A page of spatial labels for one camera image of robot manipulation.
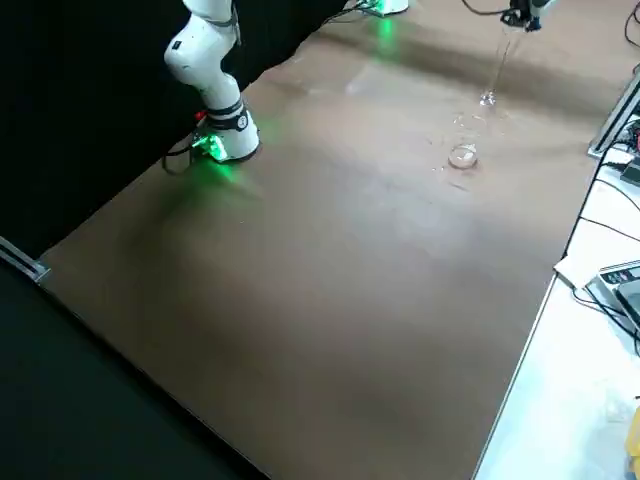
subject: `metal frame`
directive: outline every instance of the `metal frame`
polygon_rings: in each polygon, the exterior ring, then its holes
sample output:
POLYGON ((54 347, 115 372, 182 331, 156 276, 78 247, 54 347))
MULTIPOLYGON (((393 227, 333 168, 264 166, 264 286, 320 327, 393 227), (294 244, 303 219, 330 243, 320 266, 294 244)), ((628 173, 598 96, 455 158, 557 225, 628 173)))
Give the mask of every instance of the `metal frame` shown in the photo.
POLYGON ((34 260, 9 240, 0 237, 0 261, 4 260, 9 265, 24 273, 35 283, 40 283, 42 279, 51 271, 42 263, 34 260))
POLYGON ((638 103, 640 103, 640 69, 637 72, 634 71, 633 79, 618 99, 618 103, 613 107, 598 135, 589 144, 587 154, 590 157, 602 159, 604 153, 624 129, 638 103))

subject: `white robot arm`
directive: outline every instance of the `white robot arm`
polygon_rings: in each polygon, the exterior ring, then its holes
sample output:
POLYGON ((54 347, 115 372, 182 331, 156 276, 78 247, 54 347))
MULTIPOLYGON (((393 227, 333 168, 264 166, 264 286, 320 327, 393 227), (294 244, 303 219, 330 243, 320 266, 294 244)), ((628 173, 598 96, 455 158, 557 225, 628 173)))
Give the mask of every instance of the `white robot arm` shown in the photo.
POLYGON ((236 80, 221 62, 239 40, 233 0, 183 0, 191 12, 187 25, 169 43, 164 60, 182 83, 200 92, 207 116, 198 144, 216 161, 245 159, 260 140, 236 80))

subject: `black cable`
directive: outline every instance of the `black cable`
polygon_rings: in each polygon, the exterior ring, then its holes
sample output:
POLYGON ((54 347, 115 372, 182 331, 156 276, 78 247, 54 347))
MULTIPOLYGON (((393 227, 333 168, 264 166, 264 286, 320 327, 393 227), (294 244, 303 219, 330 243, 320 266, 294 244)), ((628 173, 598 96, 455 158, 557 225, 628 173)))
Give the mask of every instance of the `black cable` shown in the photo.
POLYGON ((601 178, 596 178, 594 182, 604 183, 608 187, 613 188, 615 191, 620 193, 624 198, 629 200, 632 203, 632 205, 635 207, 635 209, 638 210, 638 212, 640 212, 640 207, 638 206, 638 204, 634 202, 633 199, 629 195, 627 195, 621 188, 616 187, 613 183, 607 182, 606 180, 602 180, 601 178))
POLYGON ((331 23, 336 18, 339 18, 339 17, 342 17, 344 15, 347 15, 348 13, 362 12, 362 13, 366 14, 366 13, 368 13, 367 10, 366 10, 367 8, 374 8, 377 4, 378 4, 378 0, 360 0, 353 7, 345 8, 343 10, 340 10, 338 13, 336 13, 334 15, 331 15, 324 22, 322 22, 322 25, 326 25, 327 23, 331 23))
POLYGON ((167 152, 165 153, 166 157, 177 157, 178 155, 182 155, 183 153, 187 153, 189 150, 191 150, 191 145, 187 145, 184 148, 181 148, 180 150, 176 150, 175 152, 167 152))
POLYGON ((607 225, 605 223, 596 222, 595 220, 591 220, 590 218, 586 218, 586 217, 583 217, 583 216, 580 216, 578 218, 580 218, 581 220, 584 220, 585 222, 593 223, 594 225, 598 225, 600 227, 604 227, 604 228, 606 228, 608 230, 611 230, 612 232, 615 232, 615 233, 618 233, 618 234, 622 235, 623 237, 627 237, 627 238, 629 238, 631 240, 635 240, 636 242, 640 243, 640 238, 634 237, 633 235, 629 235, 628 233, 621 232, 617 228, 613 228, 611 225, 607 225))
POLYGON ((464 4, 465 7, 467 7, 467 10, 469 10, 471 13, 475 13, 476 15, 479 15, 481 17, 493 17, 496 15, 503 15, 505 13, 511 13, 515 10, 513 8, 505 8, 504 10, 483 11, 483 10, 477 10, 473 8, 471 5, 469 5, 469 2, 467 2, 467 0, 462 0, 462 3, 464 4))
POLYGON ((591 289, 587 286, 584 287, 584 289, 587 291, 587 293, 589 294, 589 296, 593 299, 594 303, 596 305, 598 305, 598 307, 600 307, 600 310, 602 310, 607 317, 609 317, 609 319, 615 323, 620 330, 622 330, 624 333, 626 333, 627 335, 629 335, 631 338, 633 338, 635 340, 636 338, 636 330, 634 329, 633 331, 629 330, 625 325, 623 325, 620 320, 618 320, 616 317, 614 317, 611 312, 609 312, 609 310, 607 310, 607 307, 605 307, 602 302, 600 300, 598 300, 598 298, 593 294, 593 292, 591 291, 591 289))
MULTIPOLYGON (((577 289, 572 289, 571 290, 571 295, 573 295, 573 298, 580 304, 582 304, 582 306, 590 308, 591 310, 595 310, 596 312, 600 312, 602 313, 602 310, 597 306, 598 304, 596 302, 593 302, 591 300, 587 300, 586 298, 581 298, 578 295, 578 292, 576 291, 577 289)), ((609 310, 611 313, 615 313, 616 315, 620 315, 621 317, 627 317, 627 315, 624 312, 621 312, 620 310, 617 310, 613 307, 610 307, 608 305, 605 305, 605 308, 607 310, 609 310)))
POLYGON ((640 19, 638 18, 638 9, 640 9, 640 2, 636 3, 636 6, 633 7, 633 10, 631 10, 631 13, 627 17, 627 20, 624 22, 624 38, 634 47, 640 48, 640 45, 631 40, 631 37, 629 37, 629 23, 631 23, 631 19, 635 19, 636 23, 640 24, 640 19))

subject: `clear glass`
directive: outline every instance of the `clear glass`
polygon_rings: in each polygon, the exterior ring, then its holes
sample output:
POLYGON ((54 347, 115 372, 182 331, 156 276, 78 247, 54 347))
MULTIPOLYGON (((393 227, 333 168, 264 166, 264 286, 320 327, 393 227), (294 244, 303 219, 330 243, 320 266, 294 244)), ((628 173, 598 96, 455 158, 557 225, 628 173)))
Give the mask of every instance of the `clear glass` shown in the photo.
POLYGON ((489 120, 495 110, 496 90, 502 71, 521 39, 522 34, 519 30, 508 27, 503 29, 496 49, 495 66, 487 88, 480 95, 479 102, 474 108, 454 120, 454 140, 451 142, 453 146, 449 150, 448 158, 449 165, 453 168, 467 170, 477 165, 478 151, 482 150, 482 142, 487 140, 486 137, 490 133, 489 120))

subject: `green led light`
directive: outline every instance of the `green led light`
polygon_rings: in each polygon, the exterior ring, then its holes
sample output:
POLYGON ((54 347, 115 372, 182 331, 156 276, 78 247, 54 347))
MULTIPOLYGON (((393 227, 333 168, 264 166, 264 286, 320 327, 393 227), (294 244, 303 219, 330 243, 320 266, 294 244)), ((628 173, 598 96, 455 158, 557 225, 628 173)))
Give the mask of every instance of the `green led light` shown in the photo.
POLYGON ((222 140, 217 135, 212 135, 211 143, 209 144, 209 155, 215 158, 217 161, 222 162, 229 158, 227 151, 222 144, 222 140))
POLYGON ((223 162, 229 159, 229 154, 224 148, 222 139, 217 135, 210 134, 198 138, 197 141, 191 144, 192 147, 201 147, 202 150, 213 157, 218 162, 223 162))
POLYGON ((378 22, 378 48, 383 55, 390 55, 395 51, 394 29, 391 18, 383 18, 378 22))

